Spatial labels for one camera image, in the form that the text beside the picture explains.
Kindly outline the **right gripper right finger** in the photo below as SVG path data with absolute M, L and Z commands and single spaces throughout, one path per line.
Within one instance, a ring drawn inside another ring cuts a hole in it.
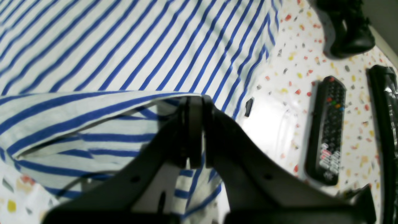
M 230 212 L 225 224 L 374 224 L 370 187 L 349 200 L 317 190 L 266 156 L 203 96 L 206 166 L 220 175 Z

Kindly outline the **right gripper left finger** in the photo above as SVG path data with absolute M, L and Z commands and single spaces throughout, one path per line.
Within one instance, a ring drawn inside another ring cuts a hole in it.
M 179 224 L 171 213 L 181 169 L 201 167 L 203 98 L 184 97 L 177 115 L 118 174 L 51 210 L 44 224 Z

